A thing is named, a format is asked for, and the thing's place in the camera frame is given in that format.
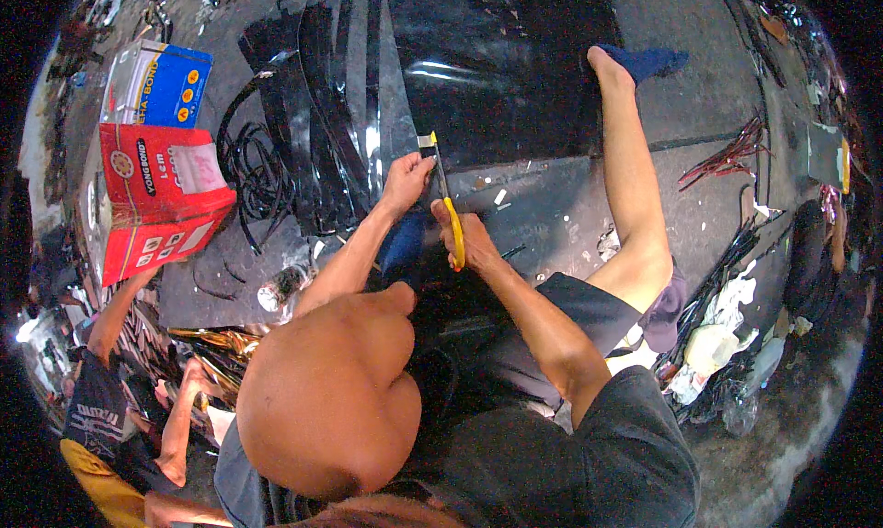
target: white label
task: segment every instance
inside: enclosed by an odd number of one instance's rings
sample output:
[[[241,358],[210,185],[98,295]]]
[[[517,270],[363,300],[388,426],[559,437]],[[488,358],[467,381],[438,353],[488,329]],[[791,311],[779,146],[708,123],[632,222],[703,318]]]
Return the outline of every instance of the white label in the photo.
[[[197,227],[196,230],[193,231],[193,235],[190,235],[189,237],[187,237],[187,240],[185,240],[183,242],[183,245],[181,246],[181,248],[178,249],[178,253],[179,254],[185,253],[188,250],[195,248],[200,243],[202,238],[206,235],[206,233],[208,233],[208,230],[210,230],[212,228],[212,225],[214,225],[214,224],[215,224],[215,222],[211,221],[205,225],[200,225],[199,227]]]
[[[141,250],[141,253],[153,252],[162,244],[161,236],[151,236],[147,242],[144,243],[144,248]]]
[[[166,247],[173,247],[174,245],[181,242],[183,238],[183,233],[175,233],[174,235],[169,237],[169,242],[166,243]]]
[[[214,143],[198,147],[169,147],[183,194],[215,191],[227,186],[218,168]]]

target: foot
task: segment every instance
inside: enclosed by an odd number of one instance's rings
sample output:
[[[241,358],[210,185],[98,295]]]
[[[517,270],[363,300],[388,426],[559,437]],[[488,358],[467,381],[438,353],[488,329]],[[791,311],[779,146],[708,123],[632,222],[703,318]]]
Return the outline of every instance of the foot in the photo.
[[[652,76],[666,76],[687,65],[690,55],[669,48],[648,48],[643,51],[626,51],[613,45],[602,44],[598,48],[622,65],[631,74],[635,85]]]
[[[208,378],[208,373],[206,373],[202,363],[196,357],[191,357],[187,360],[187,367],[183,371],[181,389],[187,385],[193,385],[196,390],[204,392],[209,396],[222,397],[224,395],[221,387]]]
[[[608,55],[607,51],[594,45],[589,48],[585,55],[591,68],[595,70],[598,81],[602,86],[620,86],[634,90],[635,81],[628,70]]]

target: hand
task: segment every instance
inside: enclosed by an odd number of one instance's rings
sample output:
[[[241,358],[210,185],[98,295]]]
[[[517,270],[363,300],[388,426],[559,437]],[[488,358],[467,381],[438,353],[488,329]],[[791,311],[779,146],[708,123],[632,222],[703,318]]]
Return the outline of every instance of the hand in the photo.
[[[447,255],[447,263],[454,267],[454,230],[450,226],[450,213],[444,202],[439,199],[433,201],[430,206],[433,215],[441,225],[441,240],[444,241]],[[490,235],[487,234],[485,225],[481,223],[479,216],[474,213],[458,213],[460,225],[463,227],[463,240],[466,246],[466,267],[481,272],[482,269],[500,259],[500,253],[493,245]]]
[[[412,207],[429,182],[429,173],[436,165],[435,158],[420,158],[420,153],[410,153],[390,165],[386,187],[377,206],[387,208],[398,221]]]
[[[153,266],[150,269],[140,271],[140,272],[136,273],[135,275],[132,275],[131,277],[129,277],[129,281],[133,281],[132,284],[135,284],[136,286],[138,286],[139,289],[144,288],[144,286],[146,284],[148,284],[151,279],[154,278],[154,276],[157,274],[157,272],[159,272],[161,267],[162,266]]]

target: red box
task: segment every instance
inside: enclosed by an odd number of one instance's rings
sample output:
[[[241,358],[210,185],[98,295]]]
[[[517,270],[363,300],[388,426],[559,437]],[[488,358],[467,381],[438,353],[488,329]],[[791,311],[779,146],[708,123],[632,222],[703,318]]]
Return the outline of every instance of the red box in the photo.
[[[102,286],[203,248],[236,202],[205,130],[101,124],[110,201]]]

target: bare leg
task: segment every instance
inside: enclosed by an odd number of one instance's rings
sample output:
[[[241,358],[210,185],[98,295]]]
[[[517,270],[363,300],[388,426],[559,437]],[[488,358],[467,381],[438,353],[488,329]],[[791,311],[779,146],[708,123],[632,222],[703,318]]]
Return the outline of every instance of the bare leg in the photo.
[[[157,492],[148,492],[144,496],[144,520],[149,526],[171,526],[172,522],[233,525],[220,509]]]
[[[635,103],[635,81],[599,47],[588,52],[602,90],[604,186],[622,250],[587,281],[644,313],[671,279],[659,185]]]
[[[162,473],[181,488],[187,481],[185,473],[187,441],[190,439],[190,412],[199,392],[220,395],[220,390],[206,377],[200,360],[192,357],[187,361],[187,368],[183,372],[178,400],[172,406],[169,420],[162,429],[160,456],[155,459]]]

